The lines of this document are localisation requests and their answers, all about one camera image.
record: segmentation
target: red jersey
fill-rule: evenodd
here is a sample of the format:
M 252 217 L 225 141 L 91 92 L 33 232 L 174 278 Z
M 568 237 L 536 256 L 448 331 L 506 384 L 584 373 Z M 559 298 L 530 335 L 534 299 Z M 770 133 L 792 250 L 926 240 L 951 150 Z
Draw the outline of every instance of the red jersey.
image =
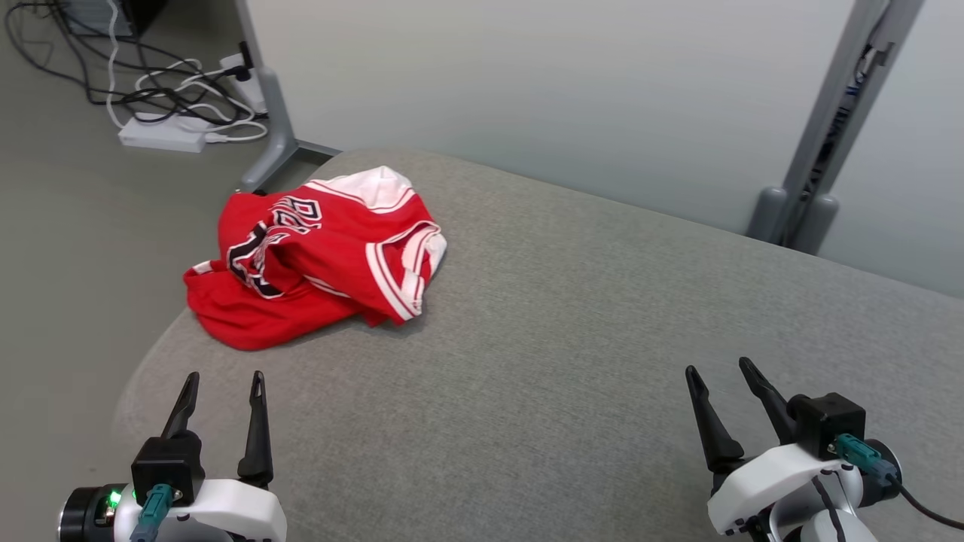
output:
M 242 350 L 357 313 L 369 325 L 418 316 L 446 246 L 409 180 L 384 166 L 285 193 L 235 194 L 218 245 L 221 259 L 184 274 L 188 307 Z

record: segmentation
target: cable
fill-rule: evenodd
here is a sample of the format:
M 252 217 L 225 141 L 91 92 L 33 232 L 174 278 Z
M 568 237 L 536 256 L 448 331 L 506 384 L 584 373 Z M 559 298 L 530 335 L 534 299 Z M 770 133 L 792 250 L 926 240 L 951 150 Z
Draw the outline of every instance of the cable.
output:
M 117 36 L 117 20 L 120 17 L 120 5 L 116 0 L 107 1 L 108 5 L 111 7 L 112 13 L 111 24 L 108 28 L 110 32 L 108 34 L 104 34 L 94 28 L 91 28 L 83 21 L 77 20 L 65 9 L 65 3 L 63 0 L 51 0 L 49 2 L 19 2 L 14 5 L 11 5 L 11 2 L 8 2 L 9 8 L 4 18 L 4 25 L 14 50 L 16 50 L 17 53 L 25 61 L 27 61 L 28 64 L 45 73 L 70 81 L 71 83 L 84 89 L 85 98 L 90 104 L 104 105 L 108 108 L 108 115 L 111 117 L 111 121 L 117 127 L 122 126 L 121 121 L 117 118 L 117 113 L 114 106 L 121 105 L 133 117 L 138 118 L 138 121 L 140 122 L 162 122 L 174 116 L 189 116 L 199 118 L 210 124 L 214 124 L 214 127 L 206 128 L 204 130 L 205 132 L 220 131 L 236 126 L 252 126 L 258 128 L 259 130 L 258 133 L 251 136 L 229 137 L 220 134 L 210 134 L 205 136 L 208 141 L 214 143 L 251 141 L 264 137 L 268 128 L 263 124 L 253 121 L 265 119 L 267 118 L 267 114 L 256 114 L 244 103 L 234 99 L 228 93 L 228 91 L 226 91 L 224 87 L 218 83 L 218 80 L 225 76 L 235 75 L 238 68 L 229 68 L 227 70 L 218 69 L 205 72 L 202 69 L 201 63 L 197 60 L 183 59 L 170 51 L 142 43 L 140 42 L 140 37 L 138 36 L 135 36 L 134 38 Z M 33 8 L 34 16 L 37 18 L 51 18 L 54 21 L 54 24 L 59 30 L 64 42 L 77 59 L 77 63 L 81 71 L 79 77 L 47 67 L 47 63 L 49 62 L 52 54 L 53 42 L 25 40 L 22 31 L 24 21 L 22 11 L 28 8 Z M 40 8 L 46 8 L 46 12 L 40 12 Z M 18 19 L 16 20 L 16 24 L 12 25 L 12 17 L 15 14 L 17 15 Z M 93 32 L 95 36 L 80 37 L 73 35 L 67 26 L 68 21 Z M 100 37 L 107 38 L 111 41 L 112 46 L 110 54 L 106 54 L 105 52 L 99 50 L 86 40 Z M 41 43 L 48 47 L 45 58 L 42 61 L 38 60 L 29 51 L 27 51 L 25 45 L 28 43 Z M 139 65 L 125 63 L 118 59 L 121 43 L 129 43 L 137 48 L 137 54 L 141 61 Z M 109 79 L 108 89 L 99 89 L 91 85 L 87 62 L 78 49 L 77 44 L 86 48 L 96 56 L 107 60 Z M 156 51 L 160 54 L 171 57 L 175 59 L 176 62 L 173 65 L 165 68 L 149 66 L 145 58 L 145 51 L 148 50 Z M 145 74 L 138 79 L 134 92 L 127 94 L 118 92 L 118 81 L 116 74 L 117 66 L 133 68 Z M 172 89 L 162 86 L 157 80 L 158 76 L 167 74 L 186 75 L 187 78 L 185 78 L 177 88 Z M 154 87 L 142 88 L 142 84 L 144 83 L 145 79 L 151 79 L 151 83 L 154 85 Z M 103 94 L 105 95 L 105 98 L 109 99 L 97 99 L 99 97 L 95 96 L 97 94 Z M 201 101 L 209 95 L 215 95 L 219 99 L 223 99 L 231 109 L 231 114 L 225 115 L 214 105 L 201 103 Z M 157 101 L 158 99 L 169 101 L 170 104 Z M 157 116 L 159 118 L 156 119 L 141 119 L 138 116 L 139 112 L 132 107 L 133 104 L 138 103 L 143 103 L 150 107 L 159 109 L 162 113 L 161 115 Z M 210 117 L 203 115 L 201 113 L 201 109 L 210 110 L 214 112 L 215 116 Z M 178 121 L 178 123 L 182 126 L 188 127 L 182 121 Z
M 833 502 L 830 501 L 830 496 L 827 495 L 827 490 L 823 487 L 818 476 L 814 476 L 810 481 L 813 482 L 814 487 L 817 488 L 817 493 L 820 494 L 820 500 L 823 501 L 823 506 L 830 512 L 830 523 L 834 524 L 834 529 L 837 530 L 837 542 L 846 542 L 844 526 L 841 525 L 841 517 L 837 513 L 837 506 L 834 506 Z
M 117 79 L 114 76 L 114 60 L 118 57 L 118 51 L 121 50 L 121 44 L 118 43 L 117 29 L 115 28 L 120 13 L 118 12 L 118 5 L 114 0 L 107 0 L 107 4 L 111 7 L 111 22 L 107 25 L 107 28 L 110 33 L 111 44 L 114 45 L 114 50 L 111 51 L 111 58 L 107 61 L 107 77 L 110 81 L 110 86 L 107 87 L 107 91 L 108 93 L 112 93 L 117 86 Z M 107 114 L 111 117 L 114 125 L 118 129 L 123 130 L 123 124 L 121 124 L 121 121 L 118 121 L 117 115 L 114 114 L 114 104 L 110 94 L 107 94 Z
M 74 44 L 73 44 L 73 39 L 76 39 L 78 42 L 80 42 L 81 45 L 83 45 L 83 46 L 84 46 L 85 48 L 87 48 L 88 50 L 92 51 L 92 52 L 93 52 L 94 54 L 96 54 L 97 56 L 100 56 L 101 58 L 109 59 L 110 56 L 104 54 L 103 52 L 101 52 L 101 51 L 99 51 L 99 50 L 97 50 L 95 47 L 91 46 L 89 43 L 86 43 L 82 38 L 73 36 L 73 35 L 69 32 L 69 29 L 67 28 L 66 21 L 67 21 L 67 20 L 70 20 L 70 21 L 73 22 L 74 24 L 77 24 L 78 26 L 81 26 L 81 27 L 87 29 L 88 31 L 96 34 L 98 37 L 110 38 L 110 36 L 107 35 L 107 34 L 104 34 L 104 33 L 100 32 L 99 30 L 96 30 L 95 28 L 92 28 L 92 27 L 88 26 L 88 25 L 85 24 L 83 21 L 80 21 L 80 20 L 76 19 L 75 17 L 73 17 L 72 15 L 70 15 L 70 13 L 68 13 L 68 12 L 64 9 L 62 0 L 55 0 L 54 2 L 50 3 L 50 5 L 51 5 L 51 6 L 55 6 L 55 7 L 57 8 L 56 10 L 54 10 L 54 13 L 59 16 L 59 17 L 55 17 L 55 18 L 58 19 L 58 26 L 59 26 L 59 28 L 60 28 L 61 34 L 63 35 L 64 40 L 65 40 L 65 41 L 67 42 L 67 44 L 70 46 L 70 48 L 71 48 L 71 50 L 73 51 L 74 55 L 77 57 L 78 63 L 81 65 L 81 70 L 82 70 L 82 72 L 83 72 L 83 74 L 84 74 L 84 82 L 78 82 L 78 81 L 76 81 L 76 80 L 74 80 L 74 82 L 75 82 L 75 83 L 78 83 L 78 84 L 80 84 L 80 85 L 85 85 L 85 84 L 86 84 L 85 89 L 89 89 L 89 91 L 88 91 L 88 101 L 89 101 L 90 103 L 92 103 L 92 104 L 94 104 L 94 105 L 105 105 L 105 104 L 106 104 L 105 101 L 94 100 L 94 99 L 92 99 L 92 98 L 90 97 L 90 92 L 106 93 L 107 91 L 103 91 L 103 90 L 100 90 L 100 89 L 92 89 L 92 88 L 90 88 L 89 83 L 87 83 L 88 77 L 87 77 L 87 66 L 86 66 L 86 62 L 84 61 L 83 56 L 80 55 L 80 52 L 77 51 L 76 47 L 74 46 Z M 116 41 L 120 41 L 120 42 L 125 42 L 125 43 L 137 44 L 137 42 L 139 41 L 139 38 L 121 38 L 121 37 L 115 36 L 115 40 L 116 40 Z M 161 48 L 159 48 L 159 47 L 154 47 L 154 46 L 152 46 L 152 45 L 148 45 L 148 44 L 145 44 L 145 43 L 140 43 L 139 46 L 140 46 L 140 48 L 147 49 L 147 50 L 151 50 L 151 51 L 156 51 L 156 52 L 159 52 L 159 53 L 164 54 L 164 55 L 166 55 L 166 56 L 169 56 L 169 57 L 171 57 L 171 58 L 174 58 L 174 59 L 178 60 L 180 63 L 185 63 L 185 59 L 183 59 L 183 58 L 181 58 L 181 57 L 179 57 L 179 56 L 171 53 L 170 51 L 166 51 L 166 50 L 161 49 Z M 132 64 L 128 64 L 128 63 L 120 63 L 120 62 L 118 62 L 116 59 L 115 59 L 115 64 L 116 64 L 116 65 L 119 65 L 119 66 L 125 66 L 125 67 L 128 67 L 128 68 L 139 69 L 139 70 L 142 70 L 142 71 L 150 71 L 150 70 L 162 69 L 162 70 L 164 70 L 164 71 L 176 72 L 176 73 L 181 73 L 181 74 L 186 74 L 186 75 L 203 74 L 203 72 L 202 72 L 199 68 L 196 68 L 196 67 L 194 67 L 194 66 L 191 66 L 190 64 L 187 64 L 187 67 L 188 67 L 188 68 L 194 68 L 195 71 L 186 71 L 186 70 L 177 69 L 177 68 L 152 68 L 152 67 L 148 67 L 148 66 L 147 66 L 147 62 L 144 61 L 143 52 L 139 51 L 139 56 L 140 56 L 141 59 L 142 59 L 142 64 L 141 64 L 140 66 L 132 65 Z M 213 89 L 215 89 L 215 90 L 217 91 L 217 94 L 218 94 L 218 95 L 221 95 L 221 96 L 226 95 L 226 94 L 227 94 L 227 91 L 225 91 L 225 89 L 224 89 L 223 87 L 221 87 L 221 86 L 217 83 L 217 79 L 218 79 L 218 78 L 219 78 L 219 77 L 208 77 L 208 78 L 205 78 L 205 82 L 206 82 L 209 86 L 211 86 Z M 151 106 L 153 106 L 153 107 L 156 107 L 156 108 L 158 108 L 158 109 L 163 110 L 163 111 L 165 112 L 165 114 L 162 115 L 162 116 L 161 116 L 160 118 L 158 118 L 158 119 L 153 119 L 153 120 L 139 119 L 139 121 L 141 121 L 141 122 L 162 122 L 162 121 L 165 121 L 166 119 L 170 118 L 171 116 L 173 116 L 174 114 L 176 114 L 176 113 L 178 113 L 178 112 L 184 112 L 184 111 L 185 111 L 185 110 L 183 109 L 183 105 L 184 105 L 184 104 L 194 104 L 194 103 L 198 103 L 201 99 L 203 99 L 203 98 L 206 96 L 206 94 L 207 94 L 208 91 L 202 92 L 200 95 L 194 97 L 193 99 L 189 99 L 189 98 L 186 98 L 186 97 L 183 97 L 183 96 L 177 96 L 176 98 L 179 98 L 179 101 L 180 101 L 180 104 L 179 104 L 180 107 L 178 107 L 178 99 L 175 99 L 175 98 L 172 96 L 173 92 L 174 92 L 174 91 L 171 90 L 171 89 L 166 89 L 166 88 L 160 88 L 160 89 L 159 89 L 160 95 L 163 96 L 163 97 L 165 97 L 165 98 L 168 98 L 168 99 L 170 99 L 172 102 L 174 102 L 173 105 L 163 105 L 163 104 L 157 103 L 156 101 L 153 101 L 153 100 L 147 98 L 147 96 L 154 95 L 154 93 L 151 93 L 151 92 L 147 92 L 147 93 L 146 93 L 146 92 L 142 92 L 142 91 L 137 91 L 137 92 L 130 93 L 130 94 L 127 94 L 127 95 L 120 94 L 120 95 L 123 96 L 123 99 L 121 99 L 121 100 L 114 100 L 114 103 L 120 103 L 120 104 L 122 104 L 122 105 L 131 113 L 131 115 L 134 115 L 134 116 L 136 116 L 137 111 L 134 110 L 129 104 L 131 104 L 131 103 L 139 103 L 139 102 L 140 102 L 140 103 L 146 103 L 146 104 L 148 104 L 148 105 L 151 105 Z M 234 118 L 235 118 L 235 119 L 240 119 L 241 116 L 244 115 L 245 113 L 246 113 L 246 112 L 245 112 L 244 110 L 235 108 Z M 222 125 L 230 124 L 230 122 L 225 122 L 225 121 L 222 121 L 222 120 L 219 120 L 219 119 L 210 119 L 210 118 L 208 118 L 208 117 L 205 117 L 205 116 L 200 115 L 200 114 L 193 113 L 193 112 L 191 112 L 191 111 L 187 111 L 186 114 L 189 115 L 189 116 L 192 116 L 192 117 L 198 117 L 198 118 L 200 118 L 200 119 L 202 119 L 202 120 L 204 120 L 204 121 L 206 121 L 206 122 L 211 122 L 211 123 L 214 123 L 214 124 L 222 124 Z
M 933 510 L 927 508 L 926 506 L 921 504 L 917 499 L 914 499 L 914 496 L 911 495 L 909 491 L 907 491 L 907 488 L 905 488 L 903 484 L 900 483 L 900 480 L 898 480 L 897 477 L 894 476 L 893 474 L 887 474 L 887 479 L 892 484 L 897 486 L 897 489 L 900 491 L 900 494 L 903 495 L 905 499 L 907 499 L 907 502 L 910 502 L 911 506 L 917 508 L 918 512 L 921 512 L 923 515 L 927 516 L 928 518 L 934 520 L 937 523 L 944 524 L 951 528 L 964 530 L 964 522 L 959 522 L 951 518 L 946 518 L 938 514 L 937 512 L 934 512 Z

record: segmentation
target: white trim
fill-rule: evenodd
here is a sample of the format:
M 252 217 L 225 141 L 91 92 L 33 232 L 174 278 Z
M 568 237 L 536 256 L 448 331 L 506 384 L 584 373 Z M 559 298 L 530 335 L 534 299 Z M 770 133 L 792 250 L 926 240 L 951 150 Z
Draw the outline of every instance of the white trim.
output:
M 441 231 L 432 235 L 428 242 L 425 243 L 425 250 L 428 251 L 428 266 L 431 269 L 430 277 L 435 276 L 436 270 L 439 269 L 439 263 L 442 262 L 442 257 L 445 255 L 445 249 L 448 248 L 448 241 L 442 237 Z
M 314 286 L 314 287 L 316 287 L 316 288 L 318 288 L 318 289 L 320 289 L 320 290 L 327 291 L 328 293 L 330 293 L 330 294 L 332 294 L 332 295 L 337 295 L 337 296 L 339 296 L 339 297 L 347 297 L 347 298 L 351 299 L 351 296 L 350 296 L 350 295 L 348 295 L 347 293 L 345 293 L 345 292 L 343 292 L 343 291 L 338 291 L 338 290 L 336 290 L 334 287 L 332 287 L 332 285 L 326 283 L 325 281 L 322 281 L 321 279 L 316 279 L 316 278 L 314 278 L 314 277 L 309 277 L 308 275 L 304 275 L 304 277 L 305 277 L 305 279 L 308 280 L 309 283 L 311 283 L 312 286 Z
M 372 276 L 375 277 L 382 294 L 398 315 L 405 320 L 421 314 L 421 296 L 425 290 L 425 280 L 421 277 L 421 264 L 425 251 L 429 250 L 429 265 L 432 268 L 432 273 L 435 273 L 446 246 L 441 231 L 442 229 L 439 228 L 438 224 L 422 220 L 381 243 L 365 245 L 365 256 L 368 258 L 368 267 L 372 271 Z M 433 242 L 437 238 L 441 239 L 442 242 Z M 384 247 L 402 239 L 405 239 L 401 261 L 405 277 L 400 285 L 391 276 L 391 270 L 385 260 Z M 399 311 L 396 303 L 400 303 L 405 311 Z
M 391 305 L 391 308 L 398 314 L 398 317 L 403 320 L 411 320 L 415 316 L 405 308 L 405 305 L 402 304 L 397 294 L 395 294 L 389 286 L 392 280 L 390 277 L 386 278 L 385 273 L 381 269 L 377 256 L 377 252 L 379 251 L 376 247 L 377 245 L 375 243 L 366 243 L 364 246 L 364 255 L 368 261 L 368 269 L 371 271 L 371 276 L 375 280 L 375 284 L 378 285 L 378 289 L 382 291 L 382 297 L 388 301 L 388 304 Z
M 214 271 L 214 268 L 211 267 L 210 259 L 208 261 L 202 261 L 201 263 L 199 263 L 198 265 L 195 265 L 191 269 L 194 269 L 194 272 L 199 275 L 203 275 L 205 273 L 210 273 L 211 271 Z
M 385 207 L 370 207 L 368 206 L 368 203 L 366 203 L 365 200 L 363 200 L 362 198 L 359 198 L 358 196 L 353 196 L 352 194 L 335 190 L 330 186 L 326 186 L 325 184 L 322 184 L 321 181 L 318 181 L 318 180 L 310 180 L 306 182 L 304 186 L 312 190 L 317 190 L 318 192 L 324 192 L 325 194 L 331 194 L 332 196 L 338 196 L 340 198 L 344 198 L 346 200 L 351 200 L 353 202 L 359 203 L 361 205 L 364 205 L 366 209 L 370 210 L 375 214 L 388 214 L 393 211 L 397 211 L 398 209 L 405 206 L 405 203 L 408 203 L 409 200 L 412 198 L 412 196 L 415 195 L 415 190 L 413 190 L 412 187 L 410 186 L 410 187 L 407 187 L 401 193 L 398 201 L 393 203 L 392 205 L 385 206 Z

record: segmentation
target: gray couch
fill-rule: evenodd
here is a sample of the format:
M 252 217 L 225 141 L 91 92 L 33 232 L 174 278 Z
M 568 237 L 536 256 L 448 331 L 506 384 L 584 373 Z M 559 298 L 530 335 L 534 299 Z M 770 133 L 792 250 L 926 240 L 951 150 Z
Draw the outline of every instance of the gray couch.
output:
M 261 369 L 290 540 L 711 540 L 683 369 L 752 455 L 777 441 L 749 356 L 787 397 L 867 408 L 907 485 L 964 516 L 961 300 L 435 154 L 348 152 L 315 177 L 379 165 L 449 242 L 425 314 L 239 352 L 185 312 L 120 400 L 132 454 L 198 370 L 203 464 L 234 476 Z M 903 501 L 862 515 L 881 540 L 953 536 Z

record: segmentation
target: white cable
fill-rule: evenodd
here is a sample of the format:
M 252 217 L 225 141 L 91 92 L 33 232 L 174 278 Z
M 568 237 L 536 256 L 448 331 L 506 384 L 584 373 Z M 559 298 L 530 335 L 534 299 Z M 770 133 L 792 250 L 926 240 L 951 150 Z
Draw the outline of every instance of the white cable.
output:
M 234 128 L 235 126 L 254 126 L 260 128 L 261 132 L 252 136 L 226 136 L 224 134 L 208 133 L 204 134 L 204 141 L 207 143 L 239 143 L 242 141 L 254 141 L 255 139 L 261 139 L 268 135 L 268 127 L 260 122 L 238 121 L 228 127 Z
M 108 76 L 108 79 L 110 80 L 110 86 L 108 87 L 108 91 L 109 91 L 109 92 L 107 93 L 107 114 L 110 116 L 111 121 L 114 123 L 114 125 L 115 125 L 116 127 L 120 128 L 120 129 L 123 129 L 123 128 L 124 128 L 124 125 L 121 124 L 121 121 L 118 120 L 117 115 L 114 113 L 114 104 L 113 104 L 114 89 L 117 87 L 117 78 L 115 77 L 115 74 L 114 74 L 114 61 L 115 61 L 115 59 L 117 58 L 118 52 L 121 50 L 121 45 L 118 43 L 118 39 L 117 39 L 117 28 L 116 28 L 116 26 L 117 26 L 117 21 L 118 21 L 118 17 L 120 16 L 120 11 L 118 10 L 118 5 L 117 5 L 117 3 L 115 2 L 115 0 L 106 0 L 106 1 L 107 1 L 107 4 L 111 7 L 111 22 L 110 22 L 110 25 L 109 25 L 109 27 L 108 27 L 108 36 L 109 36 L 110 39 L 111 39 L 111 45 L 113 45 L 113 47 L 114 47 L 114 49 L 111 51 L 111 56 L 110 56 L 110 58 L 107 60 L 107 76 Z M 145 79 L 148 79 L 148 78 L 150 78 L 150 77 L 153 76 L 153 75 L 159 75 L 159 74 L 161 74 L 161 73 L 164 73 L 164 72 L 167 71 L 168 69 L 176 68 L 176 67 L 178 67 L 178 66 L 180 66 L 180 65 L 182 65 L 182 64 L 189 64 L 189 63 L 190 63 L 190 64 L 193 64 L 193 65 L 196 67 L 197 71 L 201 71 L 201 61 L 200 61 L 200 60 L 198 60 L 198 59 L 185 59 L 185 60 L 183 60 L 183 61 L 175 62 L 174 64 L 171 64 L 170 66 L 168 66 L 168 67 L 165 68 L 165 69 L 158 69 L 157 71 L 153 71 L 153 72 L 151 72 L 151 73 L 147 73 L 147 74 L 145 74 L 145 75 L 142 75 L 141 77 L 139 77 L 139 78 L 137 79 L 137 81 L 134 82 L 134 89 L 137 90 L 137 91 L 140 91 L 140 90 L 141 90 L 141 83 L 143 83 Z M 241 119 L 241 120 L 232 122 L 231 124 L 227 124 L 227 125 L 223 125 L 223 126 L 215 126 L 215 127 L 213 127 L 213 128 L 205 128 L 205 129 L 202 129 L 202 130 L 197 130 L 197 129 L 192 128 L 189 124 L 186 124 L 186 123 L 184 122 L 184 120 L 183 120 L 180 116 L 177 116 L 177 117 L 176 117 L 176 119 L 177 119 L 177 124 L 178 124 L 182 129 L 184 129 L 184 130 L 186 130 L 186 131 L 191 131 L 191 132 L 206 132 L 206 135 L 204 136 L 204 140 L 207 141 L 208 143 L 233 143 L 233 142 L 242 142 L 242 141 L 254 141 L 254 140 L 256 140 L 256 139 L 260 139 L 260 138 L 266 136 L 266 135 L 268 134 L 268 127 L 265 126 L 264 124 L 260 123 L 260 122 L 254 122 L 255 113 L 254 113 L 254 110 L 253 110 L 252 108 L 250 108 L 250 107 L 248 107 L 246 104 L 244 104 L 244 103 L 242 103 L 242 102 L 240 102 L 240 101 L 232 98 L 231 96 L 229 96 L 229 95 L 223 95 L 223 94 L 221 94 L 220 92 L 218 92 L 218 91 L 214 90 L 213 88 L 209 87 L 208 85 L 202 83 L 201 81 L 198 81 L 198 79 L 201 79 L 201 78 L 203 78 L 203 77 L 210 76 L 210 75 L 219 75 L 219 74 L 221 74 L 221 73 L 223 73 L 223 72 L 224 72 L 223 69 L 216 69 L 216 70 L 214 70 L 214 71 L 209 71 L 209 72 L 207 72 L 207 73 L 199 73 L 199 74 L 197 74 L 197 75 L 192 75 L 192 76 L 184 79 L 183 81 L 181 81 L 180 86 L 177 87 L 176 89 L 174 89 L 174 92 L 179 93 L 179 92 L 183 91 L 184 89 L 186 89 L 186 88 L 188 88 L 188 87 L 191 87 L 191 86 L 201 87 L 201 88 L 207 90 L 208 92 L 210 92 L 210 93 L 212 93 L 212 94 L 214 94 L 214 95 L 220 96 L 222 99 L 225 99 L 225 100 L 227 100 L 227 101 L 229 101 L 229 102 L 237 105 L 238 107 L 244 109 L 245 111 L 248 112 L 248 117 L 247 117 L 246 119 Z M 149 96 L 145 96 L 145 97 L 152 97 L 152 96 L 157 96 L 157 95 L 162 95 L 162 94 L 161 94 L 161 93 L 153 93 L 153 94 L 151 94 L 151 95 L 149 95 Z M 231 118 L 229 118 L 227 115 L 225 115 L 224 113 L 222 113 L 220 109 L 218 109 L 217 107 L 215 107 L 215 106 L 213 106 L 213 105 L 211 105 L 211 104 L 209 104 L 209 103 L 197 103 L 197 104 L 194 104 L 194 105 L 190 105 L 190 106 L 184 108 L 181 112 L 187 111 L 187 110 L 190 110 L 190 109 L 198 109 L 198 108 L 204 108 L 204 109 L 209 109 L 209 110 L 213 111 L 218 117 L 221 118 L 222 121 L 225 121 L 225 122 L 230 122 L 230 121 L 231 121 Z M 253 127 L 255 127 L 255 128 L 259 128 L 259 129 L 260 129 L 260 132 L 257 133 L 257 134 L 255 134 L 255 135 L 251 135 L 251 136 L 226 136 L 226 135 L 223 135 L 223 134 L 213 133 L 213 132 L 219 132 L 219 131 L 222 131 L 222 130 L 227 130 L 227 129 L 229 129 L 229 128 L 234 128 L 234 127 L 237 127 L 237 126 L 253 126 Z
M 117 86 L 117 79 L 114 76 L 114 59 L 118 56 L 118 51 L 121 50 L 121 45 L 118 43 L 117 30 L 115 26 L 118 22 L 118 5 L 114 3 L 114 0 L 107 0 L 107 3 L 111 7 L 111 23 L 107 27 L 107 33 L 111 38 L 111 45 L 114 46 L 114 50 L 111 51 L 111 57 L 107 59 L 107 77 L 110 79 L 110 86 L 107 87 L 107 114 L 110 115 L 111 121 L 114 125 L 120 129 L 123 129 L 123 124 L 118 121 L 118 116 L 114 113 L 114 88 Z
M 169 70 L 169 69 L 171 69 L 171 68 L 177 68 L 178 66 L 180 66 L 180 65 L 182 65 L 182 64 L 193 64 L 198 71 L 201 71 L 201 61 L 200 61 L 200 60 L 198 60 L 198 59 L 193 59 L 193 58 L 184 59 L 183 61 L 177 61 L 177 62 L 171 64 L 170 66 L 168 66 L 168 67 L 166 67 L 166 68 L 164 68 L 164 69 L 158 69 L 157 71 L 152 71 L 151 73 L 146 73 L 146 74 L 138 77 L 137 81 L 134 81 L 134 90 L 135 90 L 135 91 L 140 91 L 140 90 L 141 90 L 141 83 L 143 83 L 145 79 L 147 79 L 147 78 L 149 78 L 149 77 L 152 77 L 152 76 L 154 76 L 154 75 L 160 75 L 161 73 L 164 73 L 165 71 L 167 71 L 167 70 Z M 218 70 L 216 70 L 216 71 L 211 71 L 210 73 L 205 73 L 204 75 L 216 75 L 216 74 L 218 74 L 218 73 L 221 73 L 222 71 L 224 71 L 224 70 L 223 70 L 223 69 L 218 69 Z M 192 75 L 191 77 L 188 77 L 187 79 L 185 79 L 184 82 L 193 81 L 194 79 L 200 78 L 200 77 L 203 77 L 203 75 L 201 75 L 201 74 Z M 156 94 L 153 94 L 153 95 L 151 95 L 151 96 L 157 96 L 157 95 L 161 95 L 161 94 L 160 94 L 160 93 L 156 93 Z

